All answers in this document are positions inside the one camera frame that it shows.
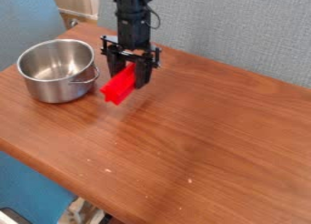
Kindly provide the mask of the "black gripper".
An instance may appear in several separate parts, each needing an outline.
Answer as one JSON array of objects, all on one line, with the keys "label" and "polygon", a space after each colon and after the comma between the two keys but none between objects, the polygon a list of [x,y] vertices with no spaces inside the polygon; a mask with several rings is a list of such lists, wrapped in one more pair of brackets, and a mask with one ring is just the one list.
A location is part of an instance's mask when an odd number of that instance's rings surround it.
[{"label": "black gripper", "polygon": [[126,62],[136,63],[136,89],[149,83],[152,68],[160,66],[161,49],[150,43],[148,20],[148,16],[136,19],[118,17],[116,19],[116,35],[101,36],[101,53],[106,56],[110,76],[124,69]]}]

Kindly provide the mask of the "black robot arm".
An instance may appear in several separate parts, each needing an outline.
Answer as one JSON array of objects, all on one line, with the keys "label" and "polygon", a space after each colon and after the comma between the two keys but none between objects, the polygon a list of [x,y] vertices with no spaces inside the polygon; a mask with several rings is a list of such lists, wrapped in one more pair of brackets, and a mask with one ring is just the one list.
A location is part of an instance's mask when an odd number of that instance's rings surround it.
[{"label": "black robot arm", "polygon": [[116,35],[101,36],[101,54],[106,56],[110,76],[124,70],[125,63],[134,64],[133,86],[144,87],[150,80],[152,70],[160,67],[161,49],[150,43],[152,0],[113,0],[116,3]]}]

